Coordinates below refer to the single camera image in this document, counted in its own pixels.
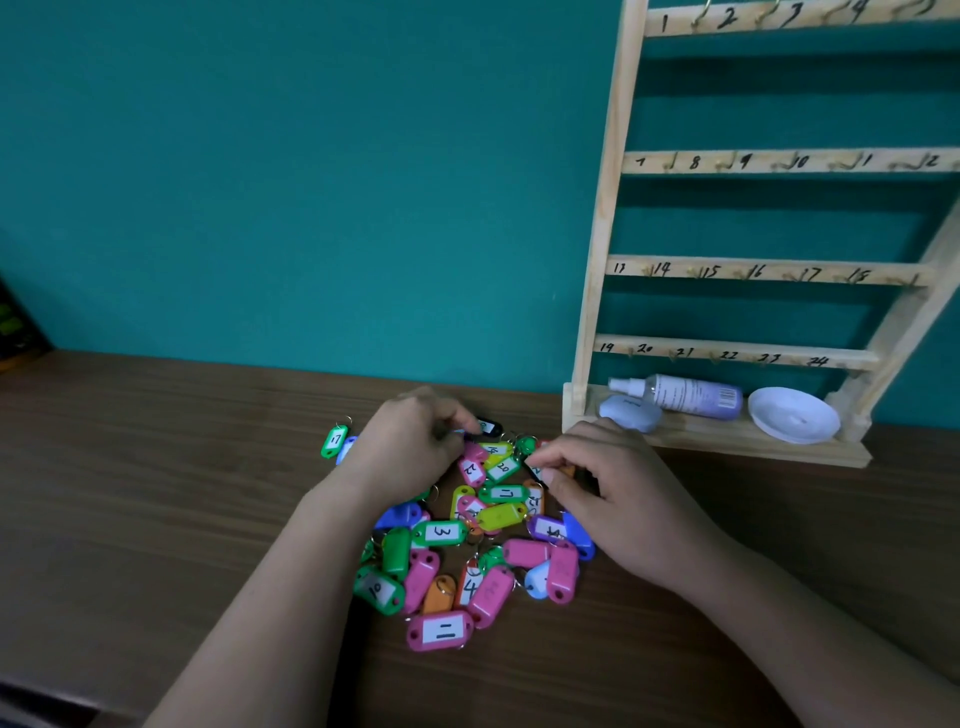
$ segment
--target barcode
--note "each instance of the barcode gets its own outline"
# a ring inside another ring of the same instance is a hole
[[[717,406],[725,409],[734,409],[736,407],[736,390],[721,387]]]

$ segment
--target pile of key tags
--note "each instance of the pile of key tags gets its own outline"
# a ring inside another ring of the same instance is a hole
[[[407,644],[418,652],[464,646],[474,629],[493,625],[515,586],[534,599],[566,604],[576,591],[579,562],[595,553],[569,513],[546,515],[540,470],[524,465],[547,441],[505,437],[503,427],[488,420],[480,426],[482,435],[465,433],[456,462],[464,484],[453,490],[449,518],[436,521],[426,510],[430,497],[440,495],[437,485],[394,506],[373,527],[353,581],[354,595],[378,612],[407,617]],[[338,423],[321,455],[340,465],[356,439]],[[573,476],[573,466],[562,470]],[[523,526],[529,538],[510,533],[522,534]],[[440,573],[442,552],[433,549],[442,547],[473,549],[459,579]]]

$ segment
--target wooden post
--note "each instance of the wooden post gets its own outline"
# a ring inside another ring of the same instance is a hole
[[[871,372],[848,376],[827,402],[840,413],[840,439],[860,442],[873,423],[871,413],[917,348],[960,283],[960,198],[937,231],[920,261],[937,277],[928,288],[911,288],[900,294],[876,330],[867,351],[879,357]]]
[[[616,195],[620,187],[623,153],[627,147],[627,129],[634,103],[636,68],[640,63],[640,46],[647,19],[647,0],[624,0],[620,9],[620,26],[613,58],[613,77],[610,101],[607,105],[607,129],[604,132],[603,155],[600,158],[600,179],[593,206],[593,228],[587,253],[587,280],[580,309],[580,328],[577,333],[577,353],[573,363],[573,408],[584,414],[587,403],[587,382],[590,359],[593,357],[593,339],[596,336],[597,313],[603,292],[607,253],[616,210]]]

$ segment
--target person's left hand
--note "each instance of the person's left hand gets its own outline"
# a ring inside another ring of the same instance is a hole
[[[480,434],[462,404],[420,387],[380,405],[337,472],[389,508],[436,483],[463,454],[464,438],[454,429]]]

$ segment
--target wooden table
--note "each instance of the wooden table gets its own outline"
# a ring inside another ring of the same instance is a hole
[[[0,682],[148,712],[329,471],[333,422],[362,426],[411,386],[75,352],[0,376]],[[450,389],[511,429],[558,433],[559,396]],[[664,455],[734,536],[957,681],[958,445],[878,426],[865,471]],[[444,558],[453,572],[463,554]],[[343,724],[795,724],[696,610],[602,554],[572,604],[517,593],[464,650],[416,654],[404,631],[353,605]]]

